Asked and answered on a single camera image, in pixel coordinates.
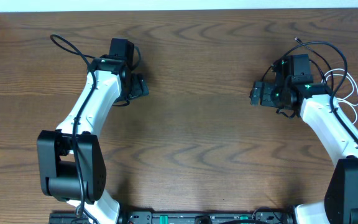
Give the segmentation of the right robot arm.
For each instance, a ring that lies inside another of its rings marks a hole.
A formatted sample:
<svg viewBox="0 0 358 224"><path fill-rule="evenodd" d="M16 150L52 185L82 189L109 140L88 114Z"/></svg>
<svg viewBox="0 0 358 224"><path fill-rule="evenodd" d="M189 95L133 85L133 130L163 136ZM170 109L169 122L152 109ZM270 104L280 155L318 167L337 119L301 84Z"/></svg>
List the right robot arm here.
<svg viewBox="0 0 358 224"><path fill-rule="evenodd" d="M289 55L270 66L272 83L256 81L250 93L253 105L276 108L300 117L317 135L334 165L324 200L297 205L294 223L358 223L358 130L332 96L327 76L314 82L307 54Z"/></svg>

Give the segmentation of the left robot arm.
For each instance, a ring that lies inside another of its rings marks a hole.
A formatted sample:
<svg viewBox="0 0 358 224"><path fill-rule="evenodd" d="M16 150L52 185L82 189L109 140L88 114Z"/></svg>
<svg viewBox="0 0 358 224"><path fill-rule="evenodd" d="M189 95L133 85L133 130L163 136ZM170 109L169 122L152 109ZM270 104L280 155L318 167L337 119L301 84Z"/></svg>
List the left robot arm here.
<svg viewBox="0 0 358 224"><path fill-rule="evenodd" d="M40 186L46 196L74 206L72 214L53 212L50 223L127 223L128 214L106 191L106 165L99 145L110 109L128 106L149 94L139 66L139 48L127 39L113 38L108 54L83 54L72 43L65 51L86 64L85 87L69 115L53 131L37 138Z"/></svg>

